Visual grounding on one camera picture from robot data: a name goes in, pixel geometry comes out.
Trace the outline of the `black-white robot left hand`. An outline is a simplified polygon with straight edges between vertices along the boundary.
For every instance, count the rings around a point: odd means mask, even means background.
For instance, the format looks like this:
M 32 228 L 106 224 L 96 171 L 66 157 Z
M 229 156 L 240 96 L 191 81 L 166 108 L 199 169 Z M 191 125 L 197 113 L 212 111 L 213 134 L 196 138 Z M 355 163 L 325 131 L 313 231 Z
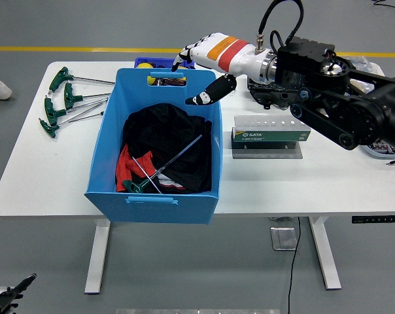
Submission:
M 32 273 L 15 287 L 0 286 L 0 298 L 15 300 L 22 297 L 22 292 L 36 279 L 37 274 Z

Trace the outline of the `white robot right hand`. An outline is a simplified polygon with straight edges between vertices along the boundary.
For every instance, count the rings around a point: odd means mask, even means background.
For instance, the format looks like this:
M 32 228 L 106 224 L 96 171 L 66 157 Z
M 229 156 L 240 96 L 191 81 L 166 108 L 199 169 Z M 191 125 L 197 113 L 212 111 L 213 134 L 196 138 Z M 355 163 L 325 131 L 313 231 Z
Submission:
M 257 54 L 253 44 L 223 33 L 212 33 L 185 46 L 171 70 L 176 71 L 185 61 L 222 73 L 204 91 L 185 100 L 187 105 L 211 105 L 235 90 L 238 76 L 246 75 L 255 82 L 264 83 L 267 80 L 266 59 L 266 50 Z

